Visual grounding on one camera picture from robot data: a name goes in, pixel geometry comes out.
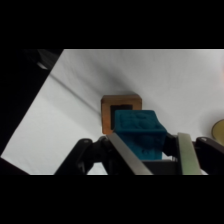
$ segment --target white surface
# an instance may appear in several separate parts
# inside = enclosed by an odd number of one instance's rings
[[[130,92],[170,133],[209,137],[224,119],[224,50],[65,50],[2,157],[53,174],[79,139],[102,136],[102,96]]]

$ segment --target yellow object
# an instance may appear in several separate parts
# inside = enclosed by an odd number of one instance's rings
[[[216,123],[212,129],[213,138],[224,146],[224,120]]]

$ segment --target teal block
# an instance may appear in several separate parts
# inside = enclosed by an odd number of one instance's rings
[[[114,132],[140,160],[161,160],[167,131],[151,110],[118,110]]]

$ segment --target blue cube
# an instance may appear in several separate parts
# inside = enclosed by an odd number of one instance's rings
[[[140,160],[161,160],[167,131],[151,110],[118,110],[114,132]]]

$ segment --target brown block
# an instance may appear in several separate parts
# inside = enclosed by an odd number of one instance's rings
[[[116,110],[142,110],[142,99],[138,95],[104,96],[101,100],[103,134],[113,132]]]

